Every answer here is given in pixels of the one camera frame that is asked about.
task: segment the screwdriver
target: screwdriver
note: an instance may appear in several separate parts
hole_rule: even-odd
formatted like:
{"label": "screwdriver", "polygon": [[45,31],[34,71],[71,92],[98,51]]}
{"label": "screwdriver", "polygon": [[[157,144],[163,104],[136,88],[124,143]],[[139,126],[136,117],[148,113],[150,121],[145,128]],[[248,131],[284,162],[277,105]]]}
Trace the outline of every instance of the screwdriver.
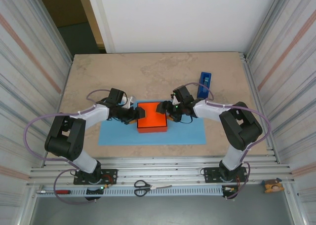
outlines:
{"label": "screwdriver", "polygon": [[[53,190],[44,190],[44,189],[41,189],[41,190],[38,190],[36,191],[37,194],[45,194],[45,193],[54,193]],[[56,193],[57,194],[70,194],[71,191],[68,190],[68,189],[58,189],[56,190]]]}

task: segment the orange box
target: orange box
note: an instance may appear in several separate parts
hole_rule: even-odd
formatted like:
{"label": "orange box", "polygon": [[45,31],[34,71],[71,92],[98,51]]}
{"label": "orange box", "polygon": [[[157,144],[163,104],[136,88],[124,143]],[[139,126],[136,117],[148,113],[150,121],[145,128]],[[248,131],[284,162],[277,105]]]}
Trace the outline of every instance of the orange box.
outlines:
{"label": "orange box", "polygon": [[141,107],[146,112],[146,117],[137,120],[137,130],[139,133],[154,133],[166,132],[167,116],[156,112],[157,105],[160,102],[145,102],[138,103],[137,106]]}

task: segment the gray floor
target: gray floor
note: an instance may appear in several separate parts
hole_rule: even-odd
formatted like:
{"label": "gray floor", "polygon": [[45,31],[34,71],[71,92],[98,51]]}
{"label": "gray floor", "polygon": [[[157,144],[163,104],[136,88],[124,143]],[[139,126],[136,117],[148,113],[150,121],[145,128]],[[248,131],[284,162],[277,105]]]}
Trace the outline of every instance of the gray floor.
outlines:
{"label": "gray floor", "polygon": [[75,54],[99,54],[89,23],[74,24],[58,28],[71,55]]}
{"label": "gray floor", "polygon": [[285,194],[246,186],[235,201],[219,196],[108,197],[67,205],[38,199],[32,225],[293,225]]}

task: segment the blue container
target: blue container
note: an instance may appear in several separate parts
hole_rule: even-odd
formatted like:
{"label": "blue container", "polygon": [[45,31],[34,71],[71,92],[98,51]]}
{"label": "blue container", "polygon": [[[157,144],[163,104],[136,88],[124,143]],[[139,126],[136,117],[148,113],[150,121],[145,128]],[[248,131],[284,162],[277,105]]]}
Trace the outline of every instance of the blue container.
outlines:
{"label": "blue container", "polygon": [[[210,88],[211,86],[211,78],[212,78],[212,74],[211,73],[207,73],[207,72],[202,72],[201,73],[201,77],[199,78],[199,83],[203,84],[204,86]],[[206,88],[203,88],[202,86],[198,86],[197,89],[197,97],[198,98],[203,98],[206,99],[208,98],[208,90]]]}

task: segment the black scissors handle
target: black scissors handle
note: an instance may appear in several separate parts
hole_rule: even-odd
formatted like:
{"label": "black scissors handle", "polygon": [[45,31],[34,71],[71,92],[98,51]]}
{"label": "black scissors handle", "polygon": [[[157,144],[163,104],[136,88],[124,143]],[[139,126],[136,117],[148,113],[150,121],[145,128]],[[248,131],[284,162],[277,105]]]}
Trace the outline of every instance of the black scissors handle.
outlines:
{"label": "black scissors handle", "polygon": [[147,194],[150,191],[150,188],[140,188],[140,189],[135,189],[134,194],[137,197],[143,197],[145,194]]}
{"label": "black scissors handle", "polygon": [[137,182],[135,182],[134,184],[135,188],[150,188],[151,185],[147,184],[145,181],[143,180],[138,180]]}
{"label": "black scissors handle", "polygon": [[138,180],[137,182],[135,182],[134,187],[138,188],[134,190],[134,194],[138,197],[143,197],[145,194],[147,194],[150,191],[151,185],[146,183],[143,180]]}

